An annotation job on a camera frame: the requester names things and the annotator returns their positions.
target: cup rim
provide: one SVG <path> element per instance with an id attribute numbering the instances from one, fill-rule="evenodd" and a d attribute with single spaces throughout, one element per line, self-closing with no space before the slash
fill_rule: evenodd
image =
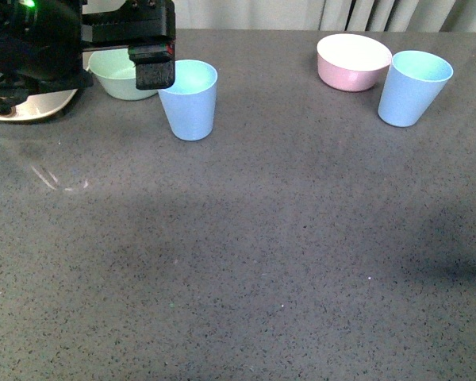
<path id="1" fill-rule="evenodd" d="M 420 78 L 420 77 L 416 77 L 414 75 L 410 75 L 409 73 L 405 72 L 405 71 L 402 71 L 399 67 L 397 67 L 395 65 L 395 58 L 397 58 L 398 60 L 398 57 L 401 57 L 401 56 L 404 56 L 406 54 L 412 54 L 412 53 L 415 53 L 415 54 L 420 54 L 420 55 L 423 55 L 423 56 L 431 56 L 434 60 L 437 60 L 439 61 L 440 63 L 442 63 L 443 65 L 446 66 L 446 68 L 449 68 L 450 70 L 450 73 L 449 75 L 447 75 L 446 77 L 443 77 L 442 79 L 425 79 L 425 78 Z M 429 52 L 423 52 L 421 50 L 404 50 L 402 52 L 398 52 L 396 53 L 392 60 L 391 60 L 391 65 L 393 67 L 395 67 L 395 70 L 397 70 L 398 72 L 400 72 L 401 74 L 405 75 L 406 77 L 408 78 L 411 78 L 411 79 L 415 79 L 416 81 L 420 81 L 420 82 L 426 82 L 426 83 L 438 83 L 438 82 L 446 82 L 448 81 L 452 76 L 453 74 L 455 73 L 455 71 L 453 70 L 453 67 L 451 66 L 451 64 L 449 62 L 447 62 L 444 58 L 442 57 L 439 57 L 435 54 L 432 54 L 432 53 L 429 53 Z"/>
<path id="2" fill-rule="evenodd" d="M 213 67 L 212 65 L 210 65 L 209 63 L 207 63 L 205 61 L 200 61 L 200 60 L 177 60 L 177 61 L 175 61 L 175 82 L 176 82 L 176 70 L 177 70 L 176 65 L 177 65 L 177 63 L 190 63 L 190 62 L 195 62 L 195 63 L 198 63 L 198 64 L 202 64 L 203 66 L 208 67 L 215 74 L 215 76 L 213 78 L 213 81 L 204 90 L 192 91 L 190 93 L 181 93 L 179 91 L 170 90 L 174 86 L 174 84 L 173 84 L 173 86 L 168 87 L 167 89 L 159 89 L 159 92 L 162 91 L 164 93 L 174 94 L 174 95 L 193 95 L 193 94 L 199 94 L 202 91 L 206 91 L 206 90 L 210 89 L 213 85 L 215 85 L 215 83 L 217 83 L 217 80 L 218 80 L 217 69 L 215 67 Z"/>

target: white curtain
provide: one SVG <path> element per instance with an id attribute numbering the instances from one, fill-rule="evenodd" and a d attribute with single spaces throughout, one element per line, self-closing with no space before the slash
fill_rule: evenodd
<path id="1" fill-rule="evenodd" d="M 178 28 L 476 32 L 476 0 L 173 0 Z M 88 0 L 87 13 L 124 0 Z"/>

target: blue cup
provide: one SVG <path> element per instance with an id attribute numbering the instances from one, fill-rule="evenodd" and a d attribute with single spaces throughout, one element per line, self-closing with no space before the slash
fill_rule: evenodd
<path id="1" fill-rule="evenodd" d="M 379 102 L 379 117 L 396 127 L 414 125 L 453 76 L 442 58 L 418 51 L 393 56 Z"/>
<path id="2" fill-rule="evenodd" d="M 178 139 L 200 140 L 212 132 L 217 78 L 217 70 L 209 63 L 175 62 L 175 83 L 159 90 L 159 96 L 171 130 Z"/>

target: green light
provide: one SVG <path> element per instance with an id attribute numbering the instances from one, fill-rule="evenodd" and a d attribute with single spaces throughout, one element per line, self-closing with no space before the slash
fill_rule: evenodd
<path id="1" fill-rule="evenodd" d="M 35 6 L 35 2 L 33 0 L 19 0 L 20 4 L 27 6 L 29 8 L 33 8 Z"/>

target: table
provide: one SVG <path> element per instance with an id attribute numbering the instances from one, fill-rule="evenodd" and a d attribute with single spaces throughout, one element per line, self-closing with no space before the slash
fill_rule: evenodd
<path id="1" fill-rule="evenodd" d="M 476 33 L 365 33 L 455 69 L 407 129 L 329 33 L 178 34 L 204 140 L 98 84 L 0 123 L 0 380 L 476 380 Z"/>

